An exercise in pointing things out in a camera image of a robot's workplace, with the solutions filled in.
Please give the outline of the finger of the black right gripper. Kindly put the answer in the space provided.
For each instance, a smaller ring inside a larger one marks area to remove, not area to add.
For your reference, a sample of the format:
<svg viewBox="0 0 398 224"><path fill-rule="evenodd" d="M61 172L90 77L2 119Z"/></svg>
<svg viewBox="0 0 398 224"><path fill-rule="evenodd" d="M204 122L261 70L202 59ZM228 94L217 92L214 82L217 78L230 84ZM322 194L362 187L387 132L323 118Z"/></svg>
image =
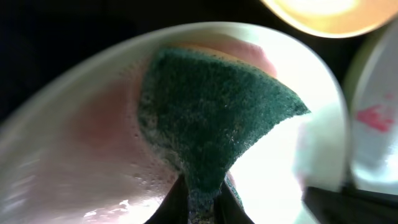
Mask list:
<svg viewBox="0 0 398 224"><path fill-rule="evenodd" d="M397 224L397 196L353 188L306 189L305 205L321 224Z"/></svg>

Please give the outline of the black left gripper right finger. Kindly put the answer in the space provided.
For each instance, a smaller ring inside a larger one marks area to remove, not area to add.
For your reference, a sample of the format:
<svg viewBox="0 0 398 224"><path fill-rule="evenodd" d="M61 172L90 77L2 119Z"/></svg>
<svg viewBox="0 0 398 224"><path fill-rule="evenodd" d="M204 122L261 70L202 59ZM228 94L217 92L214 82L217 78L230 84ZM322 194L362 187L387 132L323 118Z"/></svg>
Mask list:
<svg viewBox="0 0 398 224"><path fill-rule="evenodd" d="M221 193L216 197L216 224L254 224L240 207L225 180L221 185Z"/></svg>

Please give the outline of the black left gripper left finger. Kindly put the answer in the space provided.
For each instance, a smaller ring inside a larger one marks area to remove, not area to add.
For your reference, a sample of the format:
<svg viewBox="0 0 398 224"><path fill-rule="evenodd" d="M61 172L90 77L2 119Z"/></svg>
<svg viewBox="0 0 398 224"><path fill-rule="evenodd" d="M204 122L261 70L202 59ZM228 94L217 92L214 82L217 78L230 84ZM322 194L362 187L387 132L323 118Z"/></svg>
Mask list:
<svg viewBox="0 0 398 224"><path fill-rule="evenodd" d="M187 224L188 189L184 175L179 175L160 207L144 224Z"/></svg>

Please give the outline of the green yellow sponge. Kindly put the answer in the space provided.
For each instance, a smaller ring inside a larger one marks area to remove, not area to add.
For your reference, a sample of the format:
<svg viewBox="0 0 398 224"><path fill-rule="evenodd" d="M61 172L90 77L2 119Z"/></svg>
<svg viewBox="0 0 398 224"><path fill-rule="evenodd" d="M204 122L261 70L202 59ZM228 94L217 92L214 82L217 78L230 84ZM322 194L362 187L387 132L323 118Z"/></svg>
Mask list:
<svg viewBox="0 0 398 224"><path fill-rule="evenodd" d="M188 222L213 223L215 198L236 160L277 124L308 113L294 91L247 62L168 45L143 76L137 120L146 141L185 178Z"/></svg>

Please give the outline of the light blue plate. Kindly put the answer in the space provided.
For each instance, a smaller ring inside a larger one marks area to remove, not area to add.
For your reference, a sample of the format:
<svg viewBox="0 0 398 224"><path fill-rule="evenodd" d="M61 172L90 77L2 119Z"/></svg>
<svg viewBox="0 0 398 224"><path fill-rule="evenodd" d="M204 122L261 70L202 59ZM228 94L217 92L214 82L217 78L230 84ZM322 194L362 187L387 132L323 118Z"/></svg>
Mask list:
<svg viewBox="0 0 398 224"><path fill-rule="evenodd" d="M213 49L294 91L309 109L277 124L224 178L254 223L318 223L306 187L336 192L346 175L347 109L330 69L273 29L202 22L111 47L64 73L1 128L1 223L145 223L182 172L137 120L143 76L168 45Z"/></svg>

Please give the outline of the white plate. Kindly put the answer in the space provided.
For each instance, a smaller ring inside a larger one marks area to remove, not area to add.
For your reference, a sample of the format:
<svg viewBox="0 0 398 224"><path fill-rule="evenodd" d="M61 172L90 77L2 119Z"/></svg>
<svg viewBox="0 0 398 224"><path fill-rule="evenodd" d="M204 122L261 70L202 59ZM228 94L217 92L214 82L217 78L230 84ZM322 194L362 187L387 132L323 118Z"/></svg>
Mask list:
<svg viewBox="0 0 398 224"><path fill-rule="evenodd" d="M397 194L397 21L364 42L343 92L350 113L350 169L356 187Z"/></svg>

